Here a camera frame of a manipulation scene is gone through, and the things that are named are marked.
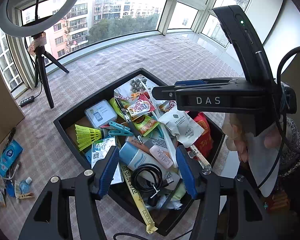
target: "blue bottle cap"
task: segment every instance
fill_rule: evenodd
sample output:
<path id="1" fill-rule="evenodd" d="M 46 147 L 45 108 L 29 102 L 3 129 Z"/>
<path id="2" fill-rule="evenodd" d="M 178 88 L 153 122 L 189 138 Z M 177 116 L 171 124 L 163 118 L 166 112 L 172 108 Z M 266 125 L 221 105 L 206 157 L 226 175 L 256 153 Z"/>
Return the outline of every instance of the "blue bottle cap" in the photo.
<path id="1" fill-rule="evenodd" d="M 129 165 L 133 157 L 137 154 L 138 150 L 139 149 L 137 147 L 128 142 L 125 142 L 121 150 L 119 151 L 120 161 L 122 161 L 126 165 Z"/>

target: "small blue bottle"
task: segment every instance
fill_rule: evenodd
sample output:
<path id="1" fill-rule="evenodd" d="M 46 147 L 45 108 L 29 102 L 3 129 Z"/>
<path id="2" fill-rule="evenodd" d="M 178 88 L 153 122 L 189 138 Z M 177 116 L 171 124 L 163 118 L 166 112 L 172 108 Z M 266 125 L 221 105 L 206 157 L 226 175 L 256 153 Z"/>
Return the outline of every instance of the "small blue bottle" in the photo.
<path id="1" fill-rule="evenodd" d="M 19 187 L 20 187 L 21 194 L 29 193 L 31 182 L 32 182 L 32 179 L 30 177 L 28 177 L 26 180 L 23 180 L 20 182 Z"/>

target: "tripod leg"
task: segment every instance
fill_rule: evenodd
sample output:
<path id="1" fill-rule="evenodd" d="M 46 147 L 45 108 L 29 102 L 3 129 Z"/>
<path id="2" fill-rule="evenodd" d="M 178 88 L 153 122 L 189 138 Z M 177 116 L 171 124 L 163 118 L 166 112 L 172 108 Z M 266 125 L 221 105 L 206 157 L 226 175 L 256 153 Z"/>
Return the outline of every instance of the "tripod leg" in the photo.
<path id="1" fill-rule="evenodd" d="M 46 68 L 44 65 L 44 57 L 42 55 L 38 55 L 38 62 L 39 62 L 39 71 L 40 71 L 40 76 L 41 76 L 44 92 L 46 93 L 46 97 L 48 99 L 49 106 L 52 109 L 54 107 L 54 104 L 53 104 L 53 99 L 52 99 L 52 95 L 50 92 Z"/>
<path id="2" fill-rule="evenodd" d="M 34 87 L 36 88 L 39 82 L 39 72 L 38 72 L 38 57 L 35 57 L 35 61 L 34 61 Z"/>
<path id="3" fill-rule="evenodd" d="M 43 55 L 46 56 L 52 63 L 56 64 L 59 68 L 61 68 L 64 72 L 69 73 L 69 70 L 67 70 L 59 61 L 57 61 L 49 52 L 44 52 Z"/>

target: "small pink bottle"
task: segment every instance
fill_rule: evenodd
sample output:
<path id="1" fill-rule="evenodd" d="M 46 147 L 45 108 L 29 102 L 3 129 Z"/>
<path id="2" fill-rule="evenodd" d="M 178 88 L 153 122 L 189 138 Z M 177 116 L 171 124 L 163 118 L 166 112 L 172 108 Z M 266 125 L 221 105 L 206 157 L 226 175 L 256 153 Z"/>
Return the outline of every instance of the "small pink bottle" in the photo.
<path id="1" fill-rule="evenodd" d="M 157 145 L 150 140 L 143 143 L 149 148 L 151 155 L 165 168 L 168 169 L 173 165 L 172 160 Z"/>

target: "gray bead cluster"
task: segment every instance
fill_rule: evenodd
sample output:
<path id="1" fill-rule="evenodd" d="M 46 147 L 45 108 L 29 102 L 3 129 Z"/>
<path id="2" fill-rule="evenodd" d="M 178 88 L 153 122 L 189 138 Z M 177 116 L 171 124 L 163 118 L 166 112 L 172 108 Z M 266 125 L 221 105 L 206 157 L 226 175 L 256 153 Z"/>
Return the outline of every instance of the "gray bead cluster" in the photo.
<path id="1" fill-rule="evenodd" d="M 145 87 L 141 84 L 141 81 L 146 84 L 147 82 L 147 78 L 142 76 L 141 78 L 136 78 L 136 79 L 132 79 L 130 80 L 130 91 L 133 93 L 137 93 L 140 92 L 140 90 L 145 90 Z"/>

